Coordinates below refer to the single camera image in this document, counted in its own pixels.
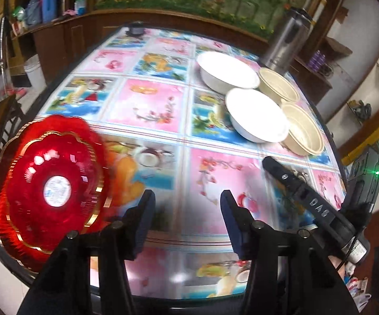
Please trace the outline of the operator hand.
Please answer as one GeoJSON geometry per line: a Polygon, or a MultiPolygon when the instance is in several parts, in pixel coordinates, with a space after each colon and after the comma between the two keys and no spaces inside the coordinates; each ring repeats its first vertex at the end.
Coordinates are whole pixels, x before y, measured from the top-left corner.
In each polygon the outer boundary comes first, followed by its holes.
{"type": "Polygon", "coordinates": [[[345,270],[345,265],[342,264],[342,260],[333,256],[333,255],[329,255],[329,259],[330,259],[332,265],[336,268],[339,276],[343,280],[345,277],[345,274],[346,274],[346,270],[345,270]]]}

